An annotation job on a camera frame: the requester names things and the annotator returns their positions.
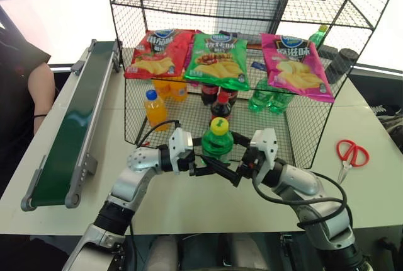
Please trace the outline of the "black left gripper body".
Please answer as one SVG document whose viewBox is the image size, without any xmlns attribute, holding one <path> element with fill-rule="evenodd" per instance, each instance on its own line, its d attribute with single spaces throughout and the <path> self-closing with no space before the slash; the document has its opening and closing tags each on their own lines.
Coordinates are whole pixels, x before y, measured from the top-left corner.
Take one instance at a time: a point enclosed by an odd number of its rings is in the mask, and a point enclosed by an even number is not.
<svg viewBox="0 0 403 271">
<path fill-rule="evenodd" d="M 188 172 L 190 176 L 195 175 L 195 153 L 194 150 L 185 151 L 184 153 L 179 154 L 179 158 L 177 161 L 178 169 L 182 172 Z"/>
</svg>

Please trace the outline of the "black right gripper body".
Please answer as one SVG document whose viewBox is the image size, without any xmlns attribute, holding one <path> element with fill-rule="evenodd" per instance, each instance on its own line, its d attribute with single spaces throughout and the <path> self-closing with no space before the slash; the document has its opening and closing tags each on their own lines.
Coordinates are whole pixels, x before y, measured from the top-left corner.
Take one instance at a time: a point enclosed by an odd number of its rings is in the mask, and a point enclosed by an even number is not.
<svg viewBox="0 0 403 271">
<path fill-rule="evenodd" d="M 263 152 L 255 147 L 248 147 L 237 167 L 236 173 L 251 179 L 253 173 L 259 172 L 263 165 Z"/>
</svg>

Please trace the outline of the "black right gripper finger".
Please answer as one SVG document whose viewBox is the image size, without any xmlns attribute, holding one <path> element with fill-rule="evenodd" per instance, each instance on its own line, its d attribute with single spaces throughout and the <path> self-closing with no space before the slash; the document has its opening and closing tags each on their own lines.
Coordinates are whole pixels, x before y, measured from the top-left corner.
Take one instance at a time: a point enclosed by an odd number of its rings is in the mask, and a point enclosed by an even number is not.
<svg viewBox="0 0 403 271">
<path fill-rule="evenodd" d="M 235 145 L 240 145 L 244 148 L 249 147 L 250 141 L 251 141 L 251 139 L 249 137 L 246 137 L 246 136 L 239 134 L 237 132 L 234 132 L 234 131 L 232 131 L 231 134 L 232 134 Z"/>
<path fill-rule="evenodd" d="M 226 180 L 230 181 L 234 187 L 238 187 L 241 180 L 241 175 L 229 169 L 227 163 L 221 162 L 218 159 L 205 155 L 202 155 L 201 159 L 205 163 L 205 166 L 211 166 L 215 168 L 215 174 L 218 174 Z"/>
</svg>

